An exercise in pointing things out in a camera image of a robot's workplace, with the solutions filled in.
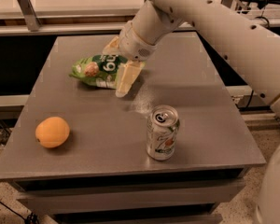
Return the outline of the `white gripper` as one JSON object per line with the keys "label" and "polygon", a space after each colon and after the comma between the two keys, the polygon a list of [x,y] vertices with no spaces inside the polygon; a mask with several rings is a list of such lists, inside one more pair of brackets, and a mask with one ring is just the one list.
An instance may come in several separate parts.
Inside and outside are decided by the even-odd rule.
{"label": "white gripper", "polygon": [[119,33],[103,49],[104,55],[121,55],[129,60],[119,66],[116,77],[116,96],[124,97],[145,67],[146,61],[156,50],[156,45],[150,45],[141,39],[133,29],[133,23],[128,21]]}

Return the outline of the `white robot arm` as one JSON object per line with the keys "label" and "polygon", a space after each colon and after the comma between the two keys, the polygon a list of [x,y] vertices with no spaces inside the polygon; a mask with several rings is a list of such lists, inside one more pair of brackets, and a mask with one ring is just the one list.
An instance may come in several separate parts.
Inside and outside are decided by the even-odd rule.
{"label": "white robot arm", "polygon": [[103,53],[145,61],[183,22],[192,25],[280,118],[280,36],[217,0],[146,0]]}

